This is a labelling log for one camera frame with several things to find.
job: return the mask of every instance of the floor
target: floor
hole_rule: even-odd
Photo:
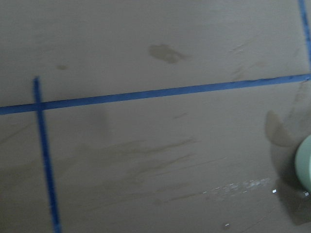
[[[33,103],[36,75],[55,101],[309,74],[302,2],[3,1],[0,106]],[[310,100],[303,81],[44,111],[62,232],[310,232]],[[35,112],[0,116],[0,232],[60,232],[41,154]]]

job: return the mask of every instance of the painter's tape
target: painter's tape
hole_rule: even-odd
[[[82,105],[97,104],[97,103],[138,100],[138,99],[155,98],[155,97],[163,97],[163,96],[174,96],[174,95],[183,95],[183,94],[191,94],[191,93],[199,93],[199,92],[237,89],[237,88],[244,88],[244,87],[274,85],[274,84],[282,84],[282,83],[295,83],[295,82],[308,81],[310,78],[311,78],[311,74],[303,74],[303,75],[284,76],[284,77],[278,77],[278,78],[273,78],[273,79],[259,79],[259,80],[250,80],[250,81],[238,81],[238,82],[229,82],[229,83],[215,83],[215,84],[206,84],[206,85],[197,85],[197,86],[186,86],[186,87],[177,87],[177,88],[169,88],[169,89],[161,89],[161,90],[132,92],[132,93],[125,93],[125,94],[87,97],[87,98],[71,99],[71,100],[49,101],[49,102],[41,103],[41,107],[42,107],[42,110],[49,110],[49,109],[67,108],[67,107],[82,106]],[[31,112],[35,110],[36,110],[35,104],[7,106],[7,107],[0,107],[0,115]]]
[[[311,41],[310,41],[310,28],[309,28],[309,23],[308,23],[307,9],[306,9],[304,0],[298,0],[298,3],[299,3],[303,30],[305,33],[306,46],[307,46],[308,56],[309,56],[309,65],[311,69]]]
[[[56,190],[55,190],[54,179],[53,179],[53,171],[52,171],[52,164],[51,164],[51,158],[50,158],[48,136],[47,136],[46,124],[45,124],[45,119],[44,119],[44,114],[43,114],[43,109],[42,109],[40,83],[39,83],[38,78],[35,78],[34,80],[34,96],[35,96],[35,106],[36,106],[36,113],[37,113],[38,126],[39,126],[39,132],[40,132],[40,142],[41,142],[41,147],[42,147],[44,171],[45,171],[47,189],[48,189],[49,200],[50,200],[50,210],[51,210],[51,216],[52,216],[53,230],[54,230],[54,233],[61,233],[61,225],[59,221],[59,214],[58,214],[58,208],[57,208]]]

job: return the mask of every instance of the stain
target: stain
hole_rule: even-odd
[[[170,46],[165,44],[151,45],[148,48],[148,52],[150,56],[165,61],[169,64],[177,63],[180,60],[186,60],[189,57],[188,55],[184,55],[171,49]]]
[[[57,65],[56,68],[59,69],[59,70],[66,70],[66,69],[68,69],[68,66],[65,66],[65,65]]]
[[[174,116],[173,119],[179,119],[179,118],[185,117],[187,115],[188,115],[188,113],[183,113],[183,114]]]
[[[272,110],[266,116],[265,133],[266,137],[274,145],[290,147],[294,143],[292,135],[285,128],[280,117]]]

